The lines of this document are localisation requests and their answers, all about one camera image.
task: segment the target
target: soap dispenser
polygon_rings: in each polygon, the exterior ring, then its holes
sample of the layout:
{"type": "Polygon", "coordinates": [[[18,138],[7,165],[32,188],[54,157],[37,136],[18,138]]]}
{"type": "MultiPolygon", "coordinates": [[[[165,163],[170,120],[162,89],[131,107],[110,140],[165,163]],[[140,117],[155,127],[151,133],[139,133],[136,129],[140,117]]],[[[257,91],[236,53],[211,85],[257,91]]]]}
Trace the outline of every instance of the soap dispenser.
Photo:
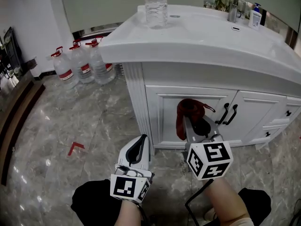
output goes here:
{"type": "Polygon", "coordinates": [[[254,10],[252,10],[250,13],[249,27],[258,30],[262,15],[259,12],[260,4],[258,3],[255,4],[256,6],[254,10]]]}

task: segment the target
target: faucet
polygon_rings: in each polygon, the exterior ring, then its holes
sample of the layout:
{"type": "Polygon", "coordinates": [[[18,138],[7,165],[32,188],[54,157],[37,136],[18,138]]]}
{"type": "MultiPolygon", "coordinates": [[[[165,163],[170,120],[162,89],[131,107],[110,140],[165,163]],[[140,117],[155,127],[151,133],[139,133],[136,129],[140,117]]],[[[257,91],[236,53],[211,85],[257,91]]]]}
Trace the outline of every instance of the faucet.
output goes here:
{"type": "Polygon", "coordinates": [[[236,23],[236,14],[237,14],[238,0],[233,0],[233,3],[230,4],[228,21],[236,23]]]}

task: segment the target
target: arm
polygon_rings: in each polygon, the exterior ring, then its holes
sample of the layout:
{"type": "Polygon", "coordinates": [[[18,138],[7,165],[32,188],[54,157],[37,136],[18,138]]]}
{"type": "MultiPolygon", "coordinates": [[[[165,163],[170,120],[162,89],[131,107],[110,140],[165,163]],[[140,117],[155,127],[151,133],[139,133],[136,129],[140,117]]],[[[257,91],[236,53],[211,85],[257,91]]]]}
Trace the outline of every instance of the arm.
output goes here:
{"type": "Polygon", "coordinates": [[[115,226],[141,226],[141,216],[137,205],[129,201],[122,201],[115,226]]]}
{"type": "Polygon", "coordinates": [[[244,201],[223,178],[217,178],[206,188],[221,226],[229,226],[241,218],[249,218],[244,201]]]}

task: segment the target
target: red cloth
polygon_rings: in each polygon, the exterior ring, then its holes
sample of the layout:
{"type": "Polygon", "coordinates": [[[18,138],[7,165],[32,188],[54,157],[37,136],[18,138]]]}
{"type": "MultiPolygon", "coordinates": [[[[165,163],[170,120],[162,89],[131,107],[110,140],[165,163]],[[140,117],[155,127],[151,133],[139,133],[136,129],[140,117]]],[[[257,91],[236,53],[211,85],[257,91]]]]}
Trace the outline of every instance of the red cloth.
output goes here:
{"type": "Polygon", "coordinates": [[[178,104],[176,130],[177,130],[177,135],[181,140],[186,139],[184,134],[183,117],[184,116],[189,117],[191,124],[194,127],[197,127],[198,123],[205,115],[205,108],[215,112],[215,110],[212,107],[208,106],[207,104],[204,104],[202,102],[193,99],[184,99],[178,104]]]}

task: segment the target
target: red tape marker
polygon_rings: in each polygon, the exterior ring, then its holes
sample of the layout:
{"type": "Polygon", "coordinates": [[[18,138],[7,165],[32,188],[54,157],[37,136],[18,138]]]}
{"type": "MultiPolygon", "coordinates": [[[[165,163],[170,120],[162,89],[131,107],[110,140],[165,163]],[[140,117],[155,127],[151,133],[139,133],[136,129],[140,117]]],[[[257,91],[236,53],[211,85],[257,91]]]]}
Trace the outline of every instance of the red tape marker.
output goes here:
{"type": "Polygon", "coordinates": [[[69,153],[68,153],[68,156],[71,156],[72,151],[73,151],[73,149],[74,149],[75,146],[78,146],[78,147],[80,147],[80,148],[85,149],[84,145],[82,145],[82,144],[80,144],[80,143],[77,143],[77,142],[73,142],[73,144],[72,144],[72,146],[71,146],[71,149],[70,149],[70,151],[69,151],[69,153]]]}

